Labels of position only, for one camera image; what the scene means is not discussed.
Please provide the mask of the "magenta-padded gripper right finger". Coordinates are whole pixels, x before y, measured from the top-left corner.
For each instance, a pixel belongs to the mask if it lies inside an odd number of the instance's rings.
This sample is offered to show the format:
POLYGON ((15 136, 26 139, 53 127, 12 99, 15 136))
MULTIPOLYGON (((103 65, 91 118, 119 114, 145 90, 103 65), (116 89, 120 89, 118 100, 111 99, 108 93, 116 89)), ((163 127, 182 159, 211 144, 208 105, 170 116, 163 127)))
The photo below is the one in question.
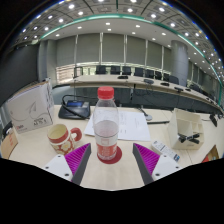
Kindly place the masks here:
POLYGON ((182 169, 182 167, 168 155, 159 155, 137 143, 133 144, 133 155, 145 185, 182 169))

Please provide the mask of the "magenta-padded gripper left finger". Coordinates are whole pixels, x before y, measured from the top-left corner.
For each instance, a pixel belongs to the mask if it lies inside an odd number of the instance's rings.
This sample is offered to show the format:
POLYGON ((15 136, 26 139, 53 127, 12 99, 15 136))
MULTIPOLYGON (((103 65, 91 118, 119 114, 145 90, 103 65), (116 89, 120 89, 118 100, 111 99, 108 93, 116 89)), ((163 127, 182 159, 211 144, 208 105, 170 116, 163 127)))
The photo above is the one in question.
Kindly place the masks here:
POLYGON ((67 155, 56 155, 43 169, 76 185, 80 185, 90 154, 91 144, 87 143, 67 155))

